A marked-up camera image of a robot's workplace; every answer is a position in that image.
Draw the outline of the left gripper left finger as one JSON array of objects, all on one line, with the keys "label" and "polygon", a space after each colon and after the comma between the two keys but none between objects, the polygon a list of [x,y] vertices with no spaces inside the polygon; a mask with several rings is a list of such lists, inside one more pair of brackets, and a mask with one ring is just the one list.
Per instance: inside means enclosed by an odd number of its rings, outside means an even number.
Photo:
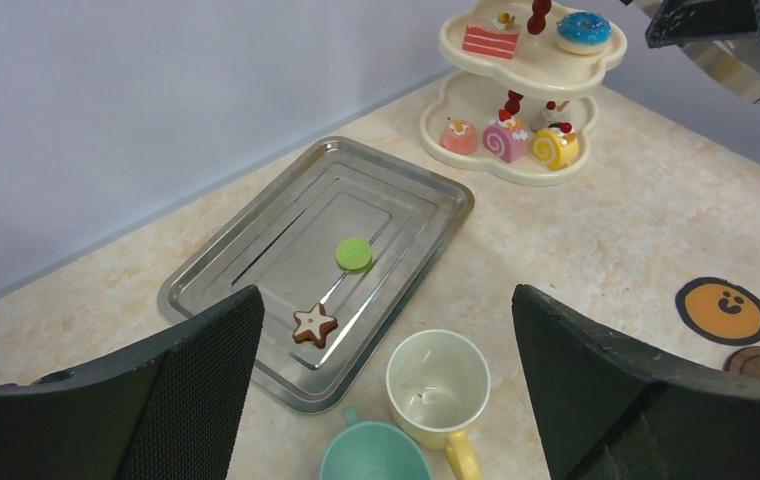
[{"label": "left gripper left finger", "polygon": [[168,329],[0,385],[0,479],[223,479],[265,307],[248,286]]}]

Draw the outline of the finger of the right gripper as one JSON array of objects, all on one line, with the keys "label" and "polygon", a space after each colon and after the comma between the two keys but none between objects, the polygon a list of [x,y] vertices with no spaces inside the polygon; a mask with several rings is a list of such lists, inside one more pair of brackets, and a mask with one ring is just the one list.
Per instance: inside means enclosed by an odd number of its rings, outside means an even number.
[{"label": "finger of the right gripper", "polygon": [[660,1],[645,31],[649,48],[760,38],[760,0]]}]

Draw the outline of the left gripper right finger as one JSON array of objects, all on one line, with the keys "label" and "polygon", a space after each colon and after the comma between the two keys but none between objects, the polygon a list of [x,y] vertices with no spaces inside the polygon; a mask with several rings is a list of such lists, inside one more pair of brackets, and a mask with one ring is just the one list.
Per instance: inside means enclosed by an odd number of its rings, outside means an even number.
[{"label": "left gripper right finger", "polygon": [[689,361],[539,289],[515,338],[554,479],[760,479],[760,379]]}]

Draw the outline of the black-tipped metal tongs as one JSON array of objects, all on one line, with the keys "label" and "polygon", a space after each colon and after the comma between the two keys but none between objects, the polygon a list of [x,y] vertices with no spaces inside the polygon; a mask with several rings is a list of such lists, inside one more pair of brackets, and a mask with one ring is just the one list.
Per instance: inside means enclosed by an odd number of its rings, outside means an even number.
[{"label": "black-tipped metal tongs", "polygon": [[[649,17],[660,1],[635,1]],[[760,103],[760,38],[699,41],[676,46],[688,59],[734,95]]]}]

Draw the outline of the blue frosted donut toy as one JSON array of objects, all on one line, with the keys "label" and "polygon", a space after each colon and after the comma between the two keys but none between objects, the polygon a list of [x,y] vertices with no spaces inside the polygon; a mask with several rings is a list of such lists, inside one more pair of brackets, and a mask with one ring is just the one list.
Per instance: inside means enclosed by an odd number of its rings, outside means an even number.
[{"label": "blue frosted donut toy", "polygon": [[578,55],[591,55],[603,51],[611,36],[611,23],[593,12],[570,13],[557,24],[557,46]]}]

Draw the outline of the white cream cupcake toy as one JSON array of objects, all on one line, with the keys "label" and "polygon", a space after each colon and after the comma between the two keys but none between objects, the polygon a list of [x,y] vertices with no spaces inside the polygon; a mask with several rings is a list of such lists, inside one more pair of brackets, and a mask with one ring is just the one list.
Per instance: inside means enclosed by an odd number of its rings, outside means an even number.
[{"label": "white cream cupcake toy", "polygon": [[561,124],[569,122],[569,115],[566,108],[569,101],[547,101],[539,112],[530,122],[530,129],[533,133],[548,128],[551,124]]}]

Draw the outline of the yellow cake slice toy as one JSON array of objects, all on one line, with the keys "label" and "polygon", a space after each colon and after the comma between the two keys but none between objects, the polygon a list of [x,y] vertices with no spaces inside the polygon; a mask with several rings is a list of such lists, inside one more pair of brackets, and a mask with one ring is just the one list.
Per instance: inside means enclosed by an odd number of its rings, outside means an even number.
[{"label": "yellow cake slice toy", "polygon": [[556,171],[573,165],[580,156],[578,135],[570,122],[551,123],[534,134],[530,153],[544,167]]}]

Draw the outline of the pink strawberry cake slice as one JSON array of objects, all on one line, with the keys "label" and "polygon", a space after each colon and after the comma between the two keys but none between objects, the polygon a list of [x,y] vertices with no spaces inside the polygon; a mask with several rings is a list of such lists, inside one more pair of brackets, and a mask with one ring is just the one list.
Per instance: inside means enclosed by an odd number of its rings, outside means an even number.
[{"label": "pink strawberry cake slice", "polygon": [[470,53],[511,59],[520,37],[520,26],[509,12],[494,18],[470,18],[467,21],[462,49]]}]

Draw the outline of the pink swirl roll cake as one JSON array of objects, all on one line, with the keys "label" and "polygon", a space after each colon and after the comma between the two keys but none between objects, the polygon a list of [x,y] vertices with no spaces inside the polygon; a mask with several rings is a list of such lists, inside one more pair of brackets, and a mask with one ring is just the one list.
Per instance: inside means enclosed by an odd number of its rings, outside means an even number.
[{"label": "pink swirl roll cake", "polygon": [[528,151],[529,132],[515,115],[506,109],[499,109],[482,133],[482,144],[486,150],[510,164]]}]

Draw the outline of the stainless steel tray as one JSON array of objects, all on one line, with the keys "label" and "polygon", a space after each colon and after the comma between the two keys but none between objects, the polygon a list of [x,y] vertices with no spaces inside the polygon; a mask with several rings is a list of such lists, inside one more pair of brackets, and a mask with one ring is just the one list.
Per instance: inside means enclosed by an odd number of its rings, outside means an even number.
[{"label": "stainless steel tray", "polygon": [[[249,285],[265,306],[254,381],[305,414],[345,395],[474,205],[464,185],[345,137],[310,146],[161,286],[182,322]],[[345,272],[337,244],[361,237],[373,262]],[[337,318],[326,347],[296,344],[295,311]]]}]

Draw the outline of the pink dome cupcake toy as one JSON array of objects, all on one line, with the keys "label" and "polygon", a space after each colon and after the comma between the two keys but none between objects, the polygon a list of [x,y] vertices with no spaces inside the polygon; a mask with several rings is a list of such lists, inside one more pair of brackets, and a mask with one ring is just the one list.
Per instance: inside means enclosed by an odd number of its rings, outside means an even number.
[{"label": "pink dome cupcake toy", "polygon": [[440,135],[439,145],[455,154],[471,155],[479,146],[476,128],[468,121],[448,117],[447,125]]}]

